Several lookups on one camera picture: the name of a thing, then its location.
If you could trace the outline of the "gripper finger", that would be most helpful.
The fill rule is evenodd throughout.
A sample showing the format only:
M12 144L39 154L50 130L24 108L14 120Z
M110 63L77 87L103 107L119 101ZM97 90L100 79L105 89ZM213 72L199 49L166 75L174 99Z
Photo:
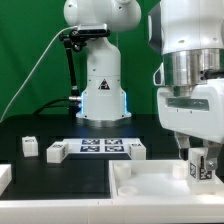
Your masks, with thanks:
M204 140L204 166L207 171L215 171L218 168L218 156L220 154L220 144Z
M188 150L190 148L190 137L188 135L176 132L175 140L179 149L179 158L182 160L187 160Z

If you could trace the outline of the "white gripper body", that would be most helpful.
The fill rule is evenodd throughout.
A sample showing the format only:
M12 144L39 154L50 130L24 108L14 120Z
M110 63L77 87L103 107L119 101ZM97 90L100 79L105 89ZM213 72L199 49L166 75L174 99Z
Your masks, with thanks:
M157 105L163 128L224 144L224 83L197 85L189 97L161 87Z

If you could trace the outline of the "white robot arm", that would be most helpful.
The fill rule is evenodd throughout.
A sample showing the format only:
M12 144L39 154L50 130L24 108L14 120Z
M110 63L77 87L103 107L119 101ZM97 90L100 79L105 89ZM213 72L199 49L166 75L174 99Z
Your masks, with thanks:
M224 146L224 0L157 0L147 15L138 0L66 0L74 50L87 52L87 85L78 118L93 124L129 117L120 63L152 49L157 110L183 159L214 171Z

